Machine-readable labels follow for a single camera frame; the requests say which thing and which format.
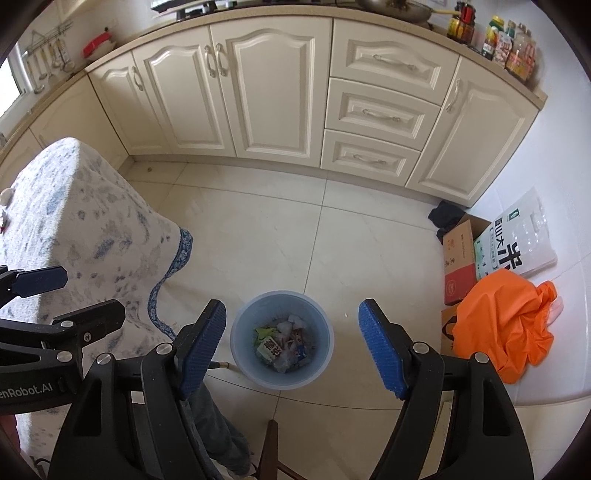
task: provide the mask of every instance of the utensil rack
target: utensil rack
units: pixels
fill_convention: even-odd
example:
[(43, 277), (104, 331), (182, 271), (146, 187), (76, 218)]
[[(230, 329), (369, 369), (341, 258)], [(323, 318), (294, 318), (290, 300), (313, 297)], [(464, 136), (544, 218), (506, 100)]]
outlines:
[[(33, 30), (31, 32), (31, 44), (25, 49), (25, 56), (33, 55), (43, 45), (46, 45), (51, 40), (63, 35), (73, 23), (73, 20), (66, 20), (64, 23), (60, 23), (56, 28), (50, 30), (45, 35), (39, 33), (37, 30)], [(41, 39), (35, 41), (35, 36), (41, 37)]]

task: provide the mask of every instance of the white plastic bag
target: white plastic bag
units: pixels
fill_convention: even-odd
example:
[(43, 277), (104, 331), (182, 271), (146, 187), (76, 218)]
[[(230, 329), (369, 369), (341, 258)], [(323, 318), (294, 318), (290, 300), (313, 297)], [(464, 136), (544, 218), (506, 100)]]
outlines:
[(528, 277), (558, 260), (535, 188), (509, 207), (474, 242), (476, 278), (506, 268)]

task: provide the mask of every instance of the drawer handle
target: drawer handle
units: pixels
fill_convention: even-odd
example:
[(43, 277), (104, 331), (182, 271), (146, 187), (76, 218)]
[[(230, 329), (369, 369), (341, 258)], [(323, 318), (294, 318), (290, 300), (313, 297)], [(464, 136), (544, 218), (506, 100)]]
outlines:
[(207, 70), (209, 71), (209, 76), (211, 78), (215, 78), (216, 71), (213, 68), (211, 68), (211, 65), (209, 64), (209, 56), (213, 55), (212, 48), (209, 45), (205, 45), (203, 47), (203, 50), (205, 51), (205, 65), (207, 66)]
[(453, 98), (452, 100), (449, 102), (449, 104), (447, 105), (447, 107), (445, 107), (446, 112), (451, 112), (453, 105), (456, 103), (457, 101), (457, 96), (460, 93), (460, 87), (462, 86), (462, 81), (460, 79), (456, 80), (456, 85), (453, 91)]
[(379, 113), (372, 112), (364, 108), (361, 110), (367, 116), (374, 116), (375, 118), (381, 118), (383, 120), (391, 120), (392, 122), (401, 122), (402, 119), (399, 116), (388, 116), (388, 115), (380, 115)]
[(228, 69), (225, 69), (224, 67), (222, 67), (222, 61), (220, 60), (220, 54), (223, 53), (223, 45), (221, 43), (216, 43), (216, 63), (217, 63), (217, 69), (220, 72), (220, 75), (222, 77), (227, 77), (228, 76)]
[(133, 72), (133, 74), (134, 74), (134, 83), (135, 83), (136, 87), (139, 88), (140, 92), (143, 92), (144, 86), (138, 82), (138, 77), (140, 80), (142, 79), (142, 77), (139, 74), (138, 68), (135, 65), (133, 67), (131, 67), (131, 72)]
[(379, 163), (380, 165), (386, 165), (386, 163), (388, 163), (385, 160), (374, 160), (373, 158), (365, 158), (365, 157), (362, 157), (361, 155), (357, 155), (357, 153), (353, 154), (353, 158), (355, 160), (361, 160), (361, 161), (364, 161), (367, 163)]
[(377, 53), (375, 53), (373, 55), (373, 58), (374, 58), (374, 60), (383, 61), (384, 63), (389, 63), (390, 65), (404, 65), (406, 68), (408, 68), (411, 71), (417, 69), (417, 66), (413, 65), (412, 63), (404, 63), (403, 61), (387, 59), (386, 57), (382, 57), (381, 55), (378, 55)]

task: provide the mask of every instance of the blue trash can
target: blue trash can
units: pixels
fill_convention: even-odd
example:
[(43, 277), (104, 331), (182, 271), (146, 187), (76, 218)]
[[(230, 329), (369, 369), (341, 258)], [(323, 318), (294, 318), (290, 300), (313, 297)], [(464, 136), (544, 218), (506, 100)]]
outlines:
[[(308, 324), (316, 348), (308, 365), (280, 374), (256, 357), (254, 330), (291, 314)], [(312, 382), (329, 364), (334, 347), (332, 325), (320, 306), (305, 295), (287, 290), (264, 293), (244, 305), (238, 311), (230, 333), (230, 348), (238, 368), (253, 382), (272, 390), (292, 390)]]

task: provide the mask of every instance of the cardboard box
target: cardboard box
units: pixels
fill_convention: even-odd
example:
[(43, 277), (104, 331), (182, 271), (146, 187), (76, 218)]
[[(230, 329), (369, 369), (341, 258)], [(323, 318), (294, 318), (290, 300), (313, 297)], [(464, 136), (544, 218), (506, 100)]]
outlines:
[(458, 305), (459, 303), (456, 303), (453, 307), (441, 311), (441, 349), (439, 353), (442, 355), (456, 356), (453, 353), (453, 340), (449, 336), (453, 336), (453, 326), (457, 321)]
[(488, 220), (465, 214), (460, 223), (444, 235), (445, 305), (463, 300), (476, 285), (474, 239), (490, 224)]

